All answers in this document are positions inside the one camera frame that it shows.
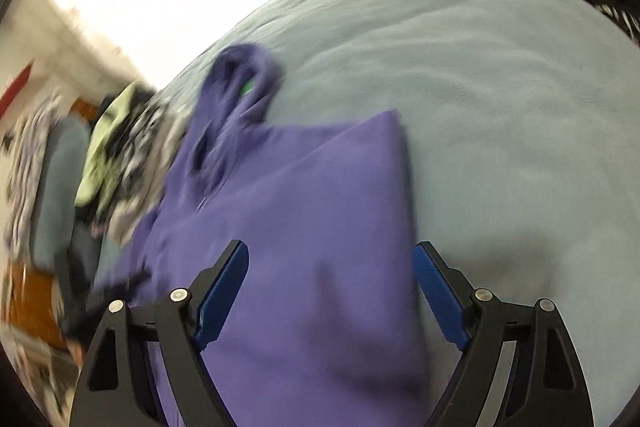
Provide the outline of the purple zip hoodie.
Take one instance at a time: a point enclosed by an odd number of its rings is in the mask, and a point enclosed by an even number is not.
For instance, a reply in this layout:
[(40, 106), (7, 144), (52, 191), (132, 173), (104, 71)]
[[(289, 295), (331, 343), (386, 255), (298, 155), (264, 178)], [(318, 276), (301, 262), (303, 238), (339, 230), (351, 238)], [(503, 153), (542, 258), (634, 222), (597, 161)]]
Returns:
[(250, 264), (203, 360), (241, 426), (420, 426), (426, 354), (404, 136), (383, 112), (273, 126), (280, 70), (230, 46), (205, 78), (164, 194), (100, 285), (189, 285), (233, 239)]

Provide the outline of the white folded garment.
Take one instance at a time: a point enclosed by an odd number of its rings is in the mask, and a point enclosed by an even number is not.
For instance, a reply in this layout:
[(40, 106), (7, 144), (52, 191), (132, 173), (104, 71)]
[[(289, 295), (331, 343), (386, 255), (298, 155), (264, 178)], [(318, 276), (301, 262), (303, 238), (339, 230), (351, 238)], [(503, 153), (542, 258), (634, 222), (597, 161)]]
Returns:
[(147, 153), (128, 173), (128, 184), (113, 209), (107, 236), (117, 246), (126, 245), (140, 220), (163, 195), (166, 176), (186, 134), (186, 118), (167, 119)]

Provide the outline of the grey-blue pillow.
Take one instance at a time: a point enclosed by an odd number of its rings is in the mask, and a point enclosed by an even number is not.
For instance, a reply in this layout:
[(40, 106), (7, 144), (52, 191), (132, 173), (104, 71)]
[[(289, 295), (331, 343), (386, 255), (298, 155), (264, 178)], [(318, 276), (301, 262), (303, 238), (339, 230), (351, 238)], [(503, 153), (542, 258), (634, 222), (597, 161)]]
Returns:
[(55, 256), (70, 253), (88, 279), (96, 275), (101, 244), (75, 208), (88, 146), (88, 124), (75, 116), (60, 119), (49, 133), (29, 239), (30, 260), (42, 271), (52, 273)]

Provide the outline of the floral folded quilt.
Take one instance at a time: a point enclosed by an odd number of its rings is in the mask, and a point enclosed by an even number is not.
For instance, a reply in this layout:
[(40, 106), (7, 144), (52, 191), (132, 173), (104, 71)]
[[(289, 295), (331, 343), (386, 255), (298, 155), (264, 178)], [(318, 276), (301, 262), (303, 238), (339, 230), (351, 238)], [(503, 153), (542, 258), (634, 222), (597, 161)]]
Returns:
[(10, 217), (4, 230), (4, 246), (12, 259), (29, 255), (32, 212), (38, 192), (51, 129), (60, 119), (62, 95), (58, 89), (17, 119), (12, 129), (12, 162), (6, 181)]

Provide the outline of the green black folded jacket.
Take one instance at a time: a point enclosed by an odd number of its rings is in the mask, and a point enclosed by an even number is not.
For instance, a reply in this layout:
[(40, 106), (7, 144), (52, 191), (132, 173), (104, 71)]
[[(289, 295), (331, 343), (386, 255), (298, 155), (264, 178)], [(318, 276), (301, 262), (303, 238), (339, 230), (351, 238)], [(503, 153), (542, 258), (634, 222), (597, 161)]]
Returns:
[(122, 137), (134, 113), (144, 108), (153, 92), (140, 83), (130, 83), (105, 106), (91, 131), (84, 170), (75, 199), (76, 207), (86, 207), (99, 194), (111, 167), (116, 142)]

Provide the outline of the black white patterned garment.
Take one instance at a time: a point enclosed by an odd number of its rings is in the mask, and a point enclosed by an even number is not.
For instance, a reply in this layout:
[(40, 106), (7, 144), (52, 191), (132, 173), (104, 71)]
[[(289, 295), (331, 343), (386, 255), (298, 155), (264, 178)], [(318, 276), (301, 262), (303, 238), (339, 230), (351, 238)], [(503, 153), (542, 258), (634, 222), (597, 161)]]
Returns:
[(177, 116), (186, 118), (188, 123), (188, 114), (184, 110), (173, 109), (165, 102), (151, 102), (134, 115), (134, 119), (116, 142), (117, 155), (108, 168), (106, 180), (99, 191), (98, 209), (91, 219), (91, 225), (97, 232), (106, 233), (116, 202), (126, 190), (128, 173), (149, 153), (163, 123)]

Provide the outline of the grey-blue bed blanket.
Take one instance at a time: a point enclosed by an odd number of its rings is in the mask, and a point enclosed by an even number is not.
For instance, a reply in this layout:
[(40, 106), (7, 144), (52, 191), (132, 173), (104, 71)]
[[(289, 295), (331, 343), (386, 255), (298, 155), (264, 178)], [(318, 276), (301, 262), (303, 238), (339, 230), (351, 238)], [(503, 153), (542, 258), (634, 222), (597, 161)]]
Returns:
[[(279, 67), (267, 124), (396, 114), (416, 243), (503, 299), (553, 300), (594, 421), (616, 418), (639, 382), (639, 51), (620, 28), (582, 0), (270, 0), (164, 97), (192, 118), (238, 44)], [(426, 421), (457, 353), (419, 319)]]

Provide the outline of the red wall shelf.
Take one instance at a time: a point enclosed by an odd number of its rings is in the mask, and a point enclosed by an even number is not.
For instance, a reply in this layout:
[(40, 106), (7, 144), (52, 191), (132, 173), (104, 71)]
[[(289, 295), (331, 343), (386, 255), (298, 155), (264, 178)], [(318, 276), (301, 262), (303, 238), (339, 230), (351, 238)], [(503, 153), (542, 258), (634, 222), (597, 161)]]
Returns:
[(3, 117), (6, 111), (11, 107), (17, 95), (25, 88), (32, 75), (34, 62), (30, 61), (25, 68), (10, 82), (9, 87), (3, 92), (0, 98), (0, 117)]

